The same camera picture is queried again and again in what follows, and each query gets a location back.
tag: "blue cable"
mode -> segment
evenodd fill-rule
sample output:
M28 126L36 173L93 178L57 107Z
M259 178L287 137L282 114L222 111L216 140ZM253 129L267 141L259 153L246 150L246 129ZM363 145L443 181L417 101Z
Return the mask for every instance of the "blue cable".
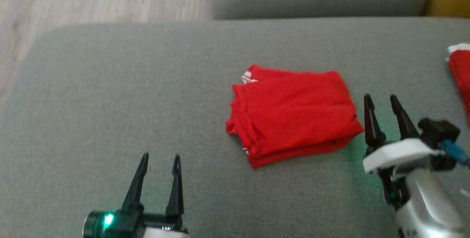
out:
M445 140L441 144L441 148L445 151L445 154L451 156L457 163L470 168L470 158L467 157L465 151L460 146L450 140Z

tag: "wooden floor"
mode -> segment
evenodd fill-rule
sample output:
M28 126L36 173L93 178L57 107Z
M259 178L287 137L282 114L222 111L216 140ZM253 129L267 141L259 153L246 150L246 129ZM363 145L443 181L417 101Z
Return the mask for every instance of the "wooden floor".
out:
M210 19L207 0L0 0L0 111L38 36L70 24Z

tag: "green light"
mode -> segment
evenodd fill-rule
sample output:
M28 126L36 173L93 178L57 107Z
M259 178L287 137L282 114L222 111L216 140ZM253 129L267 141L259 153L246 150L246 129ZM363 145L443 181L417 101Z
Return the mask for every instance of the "green light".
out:
M111 213L104 215L104 228L108 228L113 222L113 219L114 219L114 215Z

